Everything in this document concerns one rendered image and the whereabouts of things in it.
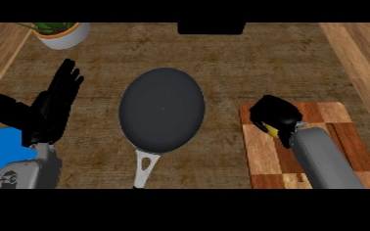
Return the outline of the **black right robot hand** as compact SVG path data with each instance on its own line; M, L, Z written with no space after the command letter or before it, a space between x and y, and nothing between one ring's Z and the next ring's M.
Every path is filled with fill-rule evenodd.
M302 114L298 108L273 95L264 95L251 107L252 124L264 133L268 133L268 127L277 130L277 138L286 149L290 148L289 138L301 121Z

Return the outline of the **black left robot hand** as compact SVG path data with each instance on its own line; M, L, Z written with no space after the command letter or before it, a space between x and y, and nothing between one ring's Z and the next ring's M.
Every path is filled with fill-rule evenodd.
M60 139L83 81L75 62L65 59L47 89L30 106L0 94L0 123L22 131L24 147L53 144Z

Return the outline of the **checkered wooden cutting board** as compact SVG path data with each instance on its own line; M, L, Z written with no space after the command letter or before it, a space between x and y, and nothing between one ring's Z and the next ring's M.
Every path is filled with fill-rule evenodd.
M239 106L249 175L254 189L311 189L304 169L277 138L251 122L254 103ZM366 189L370 189L370 154L367 153L346 108L341 102L295 103L305 127L321 127L349 162Z

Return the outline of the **dark grey frying pan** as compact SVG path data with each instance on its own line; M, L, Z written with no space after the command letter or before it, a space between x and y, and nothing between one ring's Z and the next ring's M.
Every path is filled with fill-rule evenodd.
M122 93L118 120L136 149L134 189L145 188L159 157L193 138L203 115L202 90L184 71L152 69L133 80Z

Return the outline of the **blue flat object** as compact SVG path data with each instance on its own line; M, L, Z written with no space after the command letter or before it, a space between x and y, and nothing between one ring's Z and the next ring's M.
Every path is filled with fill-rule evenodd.
M0 128L0 169L9 162L32 160L37 151L22 146L22 131L13 127Z

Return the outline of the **white pot with green plant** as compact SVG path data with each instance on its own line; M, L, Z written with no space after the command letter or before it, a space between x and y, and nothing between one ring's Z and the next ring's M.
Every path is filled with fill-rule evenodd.
M41 43L53 50L77 46L90 34L89 23L19 23L28 28Z

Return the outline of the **black appliance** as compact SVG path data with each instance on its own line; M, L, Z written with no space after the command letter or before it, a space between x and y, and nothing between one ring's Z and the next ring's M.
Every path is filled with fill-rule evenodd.
M178 34L239 35L243 23L178 23Z

